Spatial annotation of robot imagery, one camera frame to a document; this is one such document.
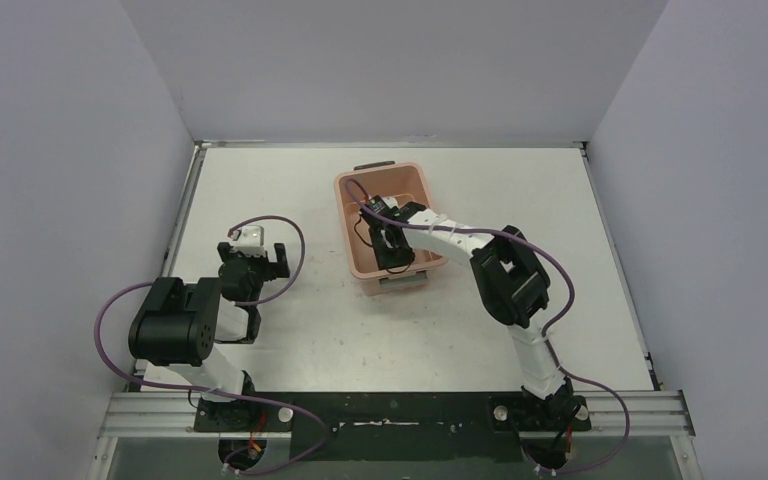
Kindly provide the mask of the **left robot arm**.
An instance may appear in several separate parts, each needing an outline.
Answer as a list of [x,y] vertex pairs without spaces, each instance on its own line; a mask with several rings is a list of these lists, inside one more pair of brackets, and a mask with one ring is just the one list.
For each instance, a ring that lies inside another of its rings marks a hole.
[[252,399],[251,376],[231,364],[221,344],[252,344],[262,322],[257,306],[265,283],[287,279],[286,247],[271,259],[261,247],[238,242],[217,246],[221,265],[215,277],[192,284],[157,278],[133,320],[128,346],[133,357],[168,367],[188,385],[196,406],[194,430],[244,432],[265,426],[268,406]]

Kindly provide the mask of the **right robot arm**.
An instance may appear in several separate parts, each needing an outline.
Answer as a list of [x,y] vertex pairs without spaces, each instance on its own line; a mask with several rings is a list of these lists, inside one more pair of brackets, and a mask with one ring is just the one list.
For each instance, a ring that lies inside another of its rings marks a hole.
[[548,307],[550,277],[517,228],[474,228],[417,202],[398,205],[380,196],[366,198],[360,216],[381,268],[401,267],[409,251],[424,250],[470,270],[484,309],[507,328],[519,363],[524,406],[508,419],[535,431],[589,429],[588,408],[534,318]]

